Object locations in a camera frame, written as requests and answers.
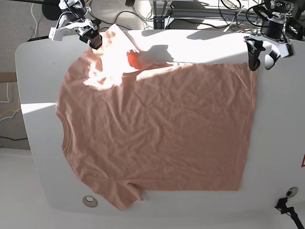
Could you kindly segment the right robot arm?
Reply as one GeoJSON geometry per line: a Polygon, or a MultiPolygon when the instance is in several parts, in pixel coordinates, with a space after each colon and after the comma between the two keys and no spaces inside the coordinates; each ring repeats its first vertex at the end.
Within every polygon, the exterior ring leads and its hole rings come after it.
{"type": "Polygon", "coordinates": [[[99,19],[88,19],[86,15],[91,12],[83,0],[61,0],[59,8],[62,14],[59,16],[56,26],[50,29],[49,38],[52,41],[62,41],[65,33],[74,31],[80,41],[97,50],[102,46],[99,19]]]}

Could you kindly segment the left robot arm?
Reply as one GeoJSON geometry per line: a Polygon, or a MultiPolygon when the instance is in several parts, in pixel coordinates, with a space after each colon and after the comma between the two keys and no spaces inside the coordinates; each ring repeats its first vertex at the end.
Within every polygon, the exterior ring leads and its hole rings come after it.
{"type": "Polygon", "coordinates": [[[295,54],[289,38],[305,40],[305,20],[300,19],[305,4],[299,0],[265,0],[251,9],[262,23],[259,31],[244,37],[248,66],[251,71],[260,67],[259,56],[265,51],[266,42],[271,44],[271,51],[265,55],[264,65],[266,70],[270,70],[279,58],[289,58],[295,54]]]}

